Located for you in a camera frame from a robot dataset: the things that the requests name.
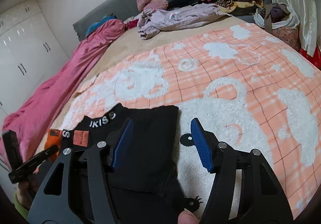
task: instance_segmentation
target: white wardrobe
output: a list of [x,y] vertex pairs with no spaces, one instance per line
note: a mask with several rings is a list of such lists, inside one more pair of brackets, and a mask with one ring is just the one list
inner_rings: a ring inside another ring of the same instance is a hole
[[0,15],[0,127],[68,56],[51,32],[36,0]]

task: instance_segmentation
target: beige bed sheet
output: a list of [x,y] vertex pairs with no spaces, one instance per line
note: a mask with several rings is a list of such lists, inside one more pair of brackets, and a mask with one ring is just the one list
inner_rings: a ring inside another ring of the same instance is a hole
[[[113,42],[97,64],[91,69],[88,75],[85,77],[83,82],[91,79],[93,76],[109,69],[110,67],[118,64],[120,61],[124,60],[127,56],[131,54],[139,54],[145,50],[151,50],[155,47],[162,46],[165,44],[170,44],[178,42],[185,38],[207,32],[209,30],[222,30],[231,26],[244,24],[245,21],[238,19],[236,17],[224,17],[223,19],[216,21],[214,23],[205,25],[199,28],[171,31],[171,32],[160,32],[157,36],[149,39],[142,40],[136,29],[130,29],[126,31],[120,38]],[[51,129],[59,129],[66,113],[69,110],[70,104],[74,100],[74,95],[69,99],[67,104],[64,106],[58,117],[55,119],[51,125]],[[47,141],[47,134],[43,137],[40,142],[36,153],[44,150],[45,143]]]

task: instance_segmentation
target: green sleeve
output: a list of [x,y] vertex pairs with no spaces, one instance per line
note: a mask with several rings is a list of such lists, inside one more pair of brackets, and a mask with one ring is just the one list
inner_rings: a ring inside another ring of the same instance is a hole
[[29,210],[27,210],[25,207],[23,207],[19,203],[16,193],[13,194],[13,204],[14,204],[14,207],[16,208],[16,210],[20,213],[20,215],[22,215],[24,217],[24,219],[27,219]]

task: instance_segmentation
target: cabinet handle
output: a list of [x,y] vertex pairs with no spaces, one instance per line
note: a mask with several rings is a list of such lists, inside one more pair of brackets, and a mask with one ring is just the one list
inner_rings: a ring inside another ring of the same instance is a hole
[[21,70],[20,66],[18,66],[18,68],[20,69],[20,71],[22,72],[22,74],[24,75],[23,71]]
[[47,47],[44,45],[44,44],[42,44],[45,48],[46,48],[46,50],[47,50],[47,53],[48,53],[48,49],[47,49]]
[[26,69],[24,68],[24,66],[22,65],[22,63],[20,63],[22,68],[24,69],[25,73],[27,73]]
[[49,48],[49,51],[51,51],[51,49],[50,49],[50,47],[49,47],[49,45],[47,44],[47,42],[45,42],[45,44],[48,46],[48,48]]

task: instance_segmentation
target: orange plaid blanket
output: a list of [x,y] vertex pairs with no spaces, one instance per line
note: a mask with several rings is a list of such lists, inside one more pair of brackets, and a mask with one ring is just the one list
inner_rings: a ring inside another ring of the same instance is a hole
[[[176,105],[181,111],[174,161],[186,197],[205,208],[214,174],[202,167],[190,122],[235,149],[260,149],[276,173],[296,218],[321,182],[321,72],[254,24],[208,31],[131,55],[83,84],[61,129],[128,108]],[[237,214],[239,187],[231,216]]]

